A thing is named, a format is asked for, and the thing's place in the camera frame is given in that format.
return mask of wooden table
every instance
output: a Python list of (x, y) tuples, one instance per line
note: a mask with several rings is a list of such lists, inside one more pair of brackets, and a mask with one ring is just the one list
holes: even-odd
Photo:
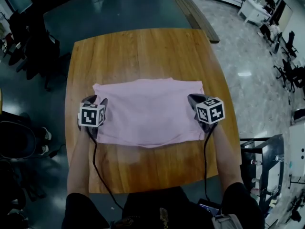
[[(202, 81), (207, 95), (219, 97), (225, 106), (222, 126), (241, 162), (240, 142), (233, 103), (209, 40), (202, 30), (145, 29), (122, 31), (85, 39), (74, 44), (67, 81), (65, 131), (70, 162), (79, 130), (79, 103), (94, 94), (93, 84), (172, 77)], [(217, 175), (214, 141), (207, 145), (207, 177)], [(92, 164), (91, 193), (107, 193)], [(162, 189), (203, 179), (203, 141), (145, 149), (99, 144), (96, 164), (113, 193)]]

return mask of black cable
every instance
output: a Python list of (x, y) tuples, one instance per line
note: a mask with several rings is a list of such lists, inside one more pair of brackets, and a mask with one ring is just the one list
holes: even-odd
[(203, 155), (204, 155), (204, 192), (205, 192), (206, 199), (208, 201), (210, 201), (210, 199), (209, 199), (208, 194), (206, 192), (207, 163), (206, 163), (205, 150), (206, 150), (206, 145), (207, 145), (207, 143), (209, 141), (209, 138), (210, 138), (210, 136), (211, 136), (211, 134), (212, 134), (212, 132), (213, 132), (213, 130), (215, 129), (216, 126), (217, 126), (217, 123), (215, 123), (212, 126), (212, 128), (211, 128), (211, 130), (210, 130), (210, 132), (209, 132), (209, 134), (208, 134), (208, 136), (207, 136), (207, 138), (206, 138), (206, 140), (204, 142), (204, 146), (203, 146)]
[(113, 194), (112, 194), (110, 188), (107, 186), (107, 184), (105, 183), (105, 181), (104, 181), (103, 178), (101, 177), (101, 175), (100, 175), (100, 173), (99, 173), (99, 170), (97, 169), (97, 167), (96, 167), (96, 165), (95, 165), (95, 155), (96, 155), (96, 149), (97, 149), (97, 142), (96, 142), (96, 140), (94, 139), (94, 137), (92, 136), (91, 132), (89, 131), (89, 129), (88, 129), (87, 127), (86, 127), (86, 131), (87, 131), (89, 137), (91, 138), (91, 140), (94, 142), (94, 152), (93, 152), (93, 161), (92, 161), (92, 163), (93, 163), (93, 166), (94, 166), (94, 168), (95, 168), (95, 170), (96, 170), (96, 173), (98, 174), (100, 180), (102, 181), (102, 183), (104, 184), (104, 186), (105, 186), (106, 189), (108, 190), (108, 192), (109, 192), (111, 198), (113, 199), (114, 203), (115, 203), (121, 210), (123, 210), (122, 206), (119, 205), (118, 202), (115, 200), (115, 198), (114, 198), (114, 196), (113, 196)]

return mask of human arm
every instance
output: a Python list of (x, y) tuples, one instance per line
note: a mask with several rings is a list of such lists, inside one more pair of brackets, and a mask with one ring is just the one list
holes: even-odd
[(227, 136), (220, 124), (213, 131), (217, 170), (223, 192), (236, 182), (243, 183), (240, 167)]
[(243, 228), (264, 228), (264, 217), (257, 202), (245, 188), (236, 155), (220, 124), (213, 131), (217, 169), (224, 198), (223, 214), (235, 214)]
[(89, 135), (84, 126), (81, 127), (72, 155), (67, 193), (80, 193), (89, 197)]
[(89, 199), (89, 143), (89, 135), (82, 126), (68, 173), (68, 196), (62, 229), (109, 228), (105, 218)]

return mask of desk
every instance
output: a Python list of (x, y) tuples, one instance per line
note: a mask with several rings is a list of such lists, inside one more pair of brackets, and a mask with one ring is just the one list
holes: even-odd
[[(74, 44), (65, 103), (69, 162), (79, 134), (76, 120), (79, 103), (94, 94), (93, 84), (168, 77), (182, 81), (202, 81), (207, 95), (223, 100), (226, 119), (222, 121), (222, 126), (241, 163), (236, 117), (224, 74), (205, 33), (194, 29), (122, 31)], [(206, 154), (207, 177), (216, 176), (212, 138)], [(94, 170), (92, 156), (91, 142), (89, 191), (107, 193)], [(96, 165), (113, 193), (180, 186), (204, 178), (203, 141), (150, 149), (99, 144)]]
[[(284, 139), (283, 135), (275, 135), (273, 137), (263, 138), (244, 138), (241, 141), (247, 141), (242, 146), (242, 159), (241, 165), (242, 178), (244, 185), (250, 191), (255, 187), (255, 183), (252, 182), (252, 178), (259, 178), (259, 207), (261, 208), (264, 216), (269, 213), (269, 204), (272, 199), (277, 199), (277, 196), (282, 191), (282, 183), (284, 177), (284, 162), (278, 162), (275, 160), (277, 155), (284, 156)], [(254, 142), (264, 141), (258, 146), (255, 146)], [(256, 159), (255, 154), (261, 154), (261, 167), (250, 165), (252, 159)], [(270, 193), (274, 188), (278, 190), (274, 193)]]
[(246, 0), (238, 11), (238, 15), (240, 15), (240, 13), (243, 13), (246, 17), (245, 23), (252, 21), (259, 24), (262, 20), (267, 20), (270, 17), (270, 14), (263, 9), (263, 6), (253, 0)]
[(289, 127), (291, 149), (291, 174), (295, 177), (305, 175), (305, 121), (301, 121)]

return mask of tiled floor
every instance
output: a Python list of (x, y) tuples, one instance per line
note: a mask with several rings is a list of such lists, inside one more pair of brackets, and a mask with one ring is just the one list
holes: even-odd
[[(297, 89), (292, 96), (293, 104), (288, 105), (287, 92), (275, 79), (273, 68), (274, 61), (280, 63), (280, 57), (270, 56), (268, 46), (256, 34), (258, 28), (244, 25), (243, 19), (237, 15), (237, 8), (212, 0), (201, 4), (196, 2), (221, 40), (213, 45), (213, 49), (230, 88), (240, 135), (253, 137), (283, 133), (285, 152), (289, 154), (290, 113), (292, 109), (305, 105), (303, 94)], [(75, 41), (110, 32), (149, 27), (190, 27), (173, 0), (72, 0), (46, 13), (44, 18), (47, 29), (61, 42), (62, 53), (71, 52)], [(8, 66), (8, 59), (7, 56), (0, 63), (4, 110), (15, 114), (28, 112), (34, 123), (47, 126), (53, 133), (50, 147), (55, 150), (65, 142), (64, 78), (54, 79), (50, 84), (52, 92), (48, 93), (43, 89), (42, 78), (36, 76), (27, 81), (25, 72), (16, 73), (16, 66)], [(68, 171), (65, 152), (63, 148), (52, 160), (29, 163), (38, 171), (39, 182), (48, 195), (33, 203), (27, 201), (25, 213), (36, 229), (60, 228)], [(222, 195), (218, 177), (209, 179), (207, 185), (211, 200), (220, 202)], [(204, 197), (203, 182), (189, 184), (183, 189), (193, 202)], [(283, 204), (287, 204), (289, 195), (287, 198), (286, 195), (284, 190)], [(121, 212), (109, 195), (92, 194), (91, 198), (108, 221), (120, 217)], [(126, 195), (116, 195), (116, 198), (123, 205)]]
[[(220, 38), (213, 49), (223, 69), (234, 104), (240, 137), (269, 137), (283, 134), (285, 160), (290, 162), (289, 126), (291, 112), (305, 107), (304, 93), (296, 88), (290, 94), (276, 80), (283, 54), (270, 55), (270, 46), (257, 35), (258, 27), (237, 15), (238, 8), (214, 0), (194, 0)], [(301, 188), (288, 190), (289, 169), (285, 166), (282, 199), (273, 210), (270, 223), (281, 218), (290, 199)]]

